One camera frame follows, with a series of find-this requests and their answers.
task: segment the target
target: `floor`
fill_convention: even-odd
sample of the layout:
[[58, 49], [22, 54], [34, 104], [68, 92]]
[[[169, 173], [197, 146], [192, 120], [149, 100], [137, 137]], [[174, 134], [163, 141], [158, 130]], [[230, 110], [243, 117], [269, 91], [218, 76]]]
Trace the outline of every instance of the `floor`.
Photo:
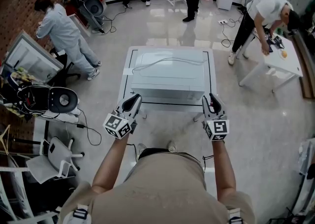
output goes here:
[[[227, 63], [231, 47], [221, 45], [224, 36], [218, 20], [232, 18], [237, 21], [240, 13], [235, 6], [224, 11], [218, 10], [215, 3], [201, 1], [199, 14], [188, 24], [182, 23], [187, 14], [183, 3], [172, 8], [166, 0], [152, 0], [151, 6], [146, 7], [134, 0], [130, 6], [132, 9], [116, 17], [115, 33], [93, 34], [88, 39], [90, 47], [103, 61], [100, 75], [91, 82], [83, 78], [68, 85], [78, 94], [79, 107], [84, 110], [89, 127], [102, 134], [102, 143], [91, 146], [86, 131], [73, 125], [67, 125], [67, 134], [65, 125], [50, 124], [51, 136], [74, 137], [74, 150], [86, 154], [77, 162], [81, 167], [77, 181], [92, 182], [113, 142], [102, 124], [117, 104], [129, 46], [210, 47], [214, 53], [218, 94], [228, 108], [230, 135], [225, 144], [236, 175], [237, 189], [251, 196], [259, 223], [266, 223], [269, 218], [283, 213], [285, 207], [291, 206], [298, 191], [300, 176], [295, 166], [299, 145], [312, 136], [315, 128], [315, 104], [302, 98], [299, 81], [294, 80], [275, 94], [271, 89], [278, 80], [270, 75], [263, 74], [244, 87], [238, 85], [255, 62], [241, 57], [233, 67]], [[121, 11], [124, 11], [122, 4], [115, 3], [108, 6], [105, 14], [113, 18]], [[233, 39], [238, 26], [239, 23], [234, 28], [225, 26], [224, 33]], [[180, 151], [202, 161], [202, 156], [212, 154], [212, 146], [201, 123], [194, 123], [192, 117], [192, 114], [157, 111], [151, 111], [146, 120], [138, 116], [138, 126], [129, 143], [164, 147], [173, 139]], [[80, 121], [85, 123], [83, 115]], [[90, 131], [89, 136], [93, 144], [99, 142], [96, 133]], [[134, 150], [127, 147], [116, 185], [123, 182], [134, 162]], [[207, 161], [207, 167], [213, 166], [212, 160]], [[206, 172], [205, 178], [208, 192], [216, 195], [213, 169]]]

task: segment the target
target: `gray pants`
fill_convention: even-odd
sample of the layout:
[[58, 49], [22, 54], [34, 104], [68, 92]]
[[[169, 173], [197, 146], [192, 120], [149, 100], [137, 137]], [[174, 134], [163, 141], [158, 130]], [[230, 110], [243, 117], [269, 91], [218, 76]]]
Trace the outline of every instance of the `gray pants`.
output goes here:
[[101, 25], [103, 24], [102, 21], [102, 16], [99, 17], [94, 17], [95, 20], [93, 20], [92, 15], [86, 10], [86, 8], [84, 7], [84, 5], [81, 5], [79, 7], [80, 13], [82, 14], [82, 16], [85, 17], [85, 19], [88, 21], [88, 23], [90, 24], [90, 26], [92, 27], [93, 30], [98, 30], [101, 28]]
[[91, 76], [99, 62], [95, 53], [90, 49], [85, 39], [80, 35], [77, 44], [73, 47], [67, 47], [65, 49], [69, 59], [78, 67], [82, 72]]

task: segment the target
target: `light gray coverall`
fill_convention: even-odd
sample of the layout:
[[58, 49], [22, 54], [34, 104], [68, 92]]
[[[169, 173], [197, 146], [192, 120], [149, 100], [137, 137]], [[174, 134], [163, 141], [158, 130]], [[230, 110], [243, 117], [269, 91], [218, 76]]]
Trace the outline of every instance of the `light gray coverall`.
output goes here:
[[95, 53], [90, 49], [79, 29], [67, 16], [65, 8], [56, 3], [48, 8], [42, 24], [38, 27], [36, 36], [43, 38], [48, 35], [57, 51], [65, 50], [74, 65], [89, 76], [95, 71], [99, 62]]

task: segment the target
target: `black hair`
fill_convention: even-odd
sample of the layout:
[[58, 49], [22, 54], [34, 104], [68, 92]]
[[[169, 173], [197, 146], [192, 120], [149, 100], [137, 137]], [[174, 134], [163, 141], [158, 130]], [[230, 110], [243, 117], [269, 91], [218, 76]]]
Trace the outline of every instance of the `black hair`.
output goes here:
[[49, 7], [54, 8], [54, 4], [51, 0], [36, 0], [34, 9], [37, 11], [46, 11]]
[[296, 30], [300, 27], [300, 16], [294, 11], [289, 12], [289, 23], [287, 24], [287, 29], [289, 31]]

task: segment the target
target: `white table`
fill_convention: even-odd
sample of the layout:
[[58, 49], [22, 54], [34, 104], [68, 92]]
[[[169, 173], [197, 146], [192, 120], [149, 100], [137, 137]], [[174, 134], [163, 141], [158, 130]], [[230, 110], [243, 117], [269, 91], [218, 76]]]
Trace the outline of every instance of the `white table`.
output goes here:
[[257, 75], [266, 66], [274, 67], [276, 70], [290, 73], [290, 76], [283, 83], [272, 89], [273, 93], [293, 79], [297, 77], [303, 77], [299, 59], [290, 40], [279, 35], [279, 37], [282, 39], [282, 43], [284, 44], [284, 50], [287, 52], [286, 58], [283, 58], [281, 56], [281, 50], [279, 50], [275, 45], [271, 45], [273, 52], [266, 56], [262, 53], [260, 41], [255, 38], [254, 34], [257, 35], [256, 32], [251, 33], [249, 38], [246, 40], [244, 46], [241, 48], [236, 56], [236, 58], [239, 58], [239, 56], [246, 51], [247, 56], [249, 56], [251, 59], [252, 57], [254, 57], [258, 61], [257, 66], [255, 66], [254, 69], [251, 70], [239, 82], [240, 86], [246, 84], [254, 75]]
[[[213, 59], [213, 52], [210, 48], [197, 48], [197, 47], [158, 47], [158, 46], [132, 46], [129, 47], [128, 54], [126, 57], [125, 68], [123, 72], [123, 77], [120, 85], [118, 101], [123, 98], [128, 98], [134, 94], [131, 89], [132, 83], [132, 73], [131, 68], [134, 68], [137, 59], [137, 52], [143, 48], [153, 48], [153, 49], [180, 49], [180, 50], [190, 50], [193, 54], [194, 52], [202, 52], [203, 59], [206, 60], [203, 65], [204, 69], [204, 81], [205, 81], [205, 96], [210, 100], [209, 93], [216, 94], [216, 73], [215, 65]], [[198, 101], [180, 101], [167, 98], [157, 98], [157, 97], [142, 97], [141, 110], [139, 114], [142, 114], [143, 118], [146, 118], [146, 110], [162, 110], [162, 111], [180, 111], [180, 112], [192, 112], [197, 113], [194, 117], [194, 121], [197, 120], [203, 114], [201, 99]]]

